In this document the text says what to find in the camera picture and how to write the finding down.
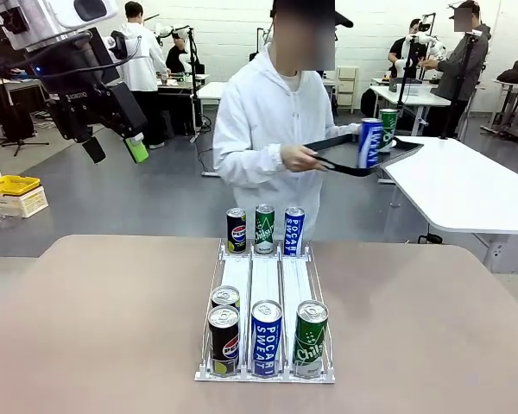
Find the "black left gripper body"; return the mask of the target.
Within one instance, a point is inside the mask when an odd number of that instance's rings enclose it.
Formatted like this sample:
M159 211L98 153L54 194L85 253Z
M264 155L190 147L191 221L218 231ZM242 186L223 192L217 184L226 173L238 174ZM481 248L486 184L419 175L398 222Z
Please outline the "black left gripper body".
M120 119L110 86L117 71L97 30L71 34L42 52L41 82L54 99L51 115L65 138L89 141L93 124L110 126Z

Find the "person's right hand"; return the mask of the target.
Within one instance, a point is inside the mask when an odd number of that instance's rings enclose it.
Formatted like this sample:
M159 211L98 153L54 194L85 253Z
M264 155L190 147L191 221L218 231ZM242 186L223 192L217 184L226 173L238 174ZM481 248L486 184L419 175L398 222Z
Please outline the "person's right hand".
M293 173L326 171L327 168L316 158L317 153L305 146L281 146L281 161Z

